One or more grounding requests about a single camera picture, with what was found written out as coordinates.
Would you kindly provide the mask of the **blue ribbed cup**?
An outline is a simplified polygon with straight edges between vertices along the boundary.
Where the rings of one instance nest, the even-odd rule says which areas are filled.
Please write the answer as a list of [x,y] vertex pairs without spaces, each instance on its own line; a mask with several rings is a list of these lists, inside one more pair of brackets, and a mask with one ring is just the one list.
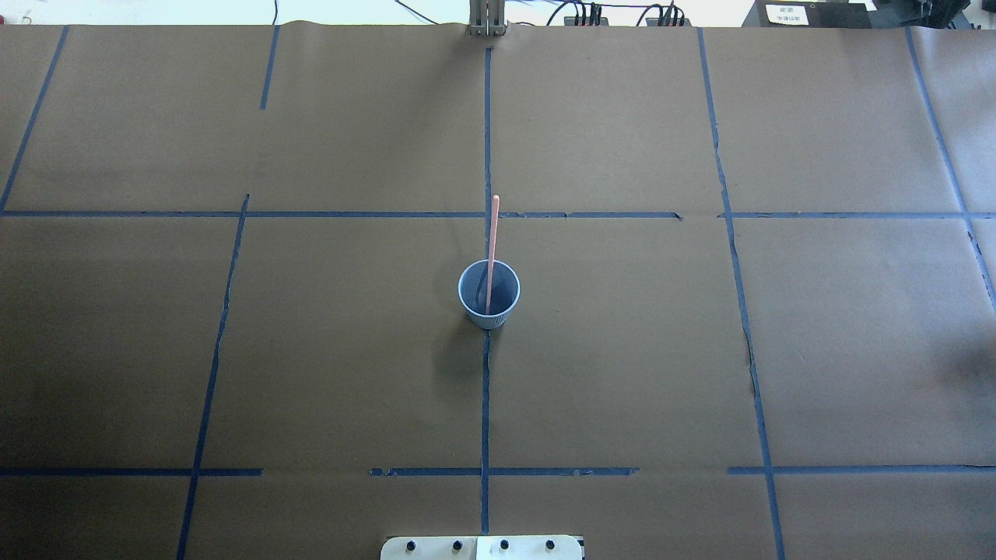
[[458,298],[470,321],[484,331],[505,324],[521,297],[521,281],[508,264],[479,260],[458,278]]

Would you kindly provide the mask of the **black rectangular box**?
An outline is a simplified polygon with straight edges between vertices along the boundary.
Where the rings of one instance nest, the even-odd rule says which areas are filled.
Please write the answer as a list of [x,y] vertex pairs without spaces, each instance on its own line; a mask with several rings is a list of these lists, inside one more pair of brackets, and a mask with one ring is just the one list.
[[871,29],[883,14],[872,1],[754,1],[741,27]]

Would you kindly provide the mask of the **aluminium frame post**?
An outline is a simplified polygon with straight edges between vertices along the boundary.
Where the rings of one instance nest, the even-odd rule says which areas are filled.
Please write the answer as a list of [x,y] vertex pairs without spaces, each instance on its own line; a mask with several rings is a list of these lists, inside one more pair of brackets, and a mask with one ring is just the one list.
[[470,0],[468,34],[473,37],[501,37],[507,32],[505,0]]

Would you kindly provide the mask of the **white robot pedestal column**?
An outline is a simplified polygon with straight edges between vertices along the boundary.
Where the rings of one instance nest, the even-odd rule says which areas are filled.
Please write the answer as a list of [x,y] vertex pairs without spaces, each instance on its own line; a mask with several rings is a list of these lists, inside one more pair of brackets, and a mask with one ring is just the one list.
[[584,559],[582,537],[568,534],[398,536],[381,559]]

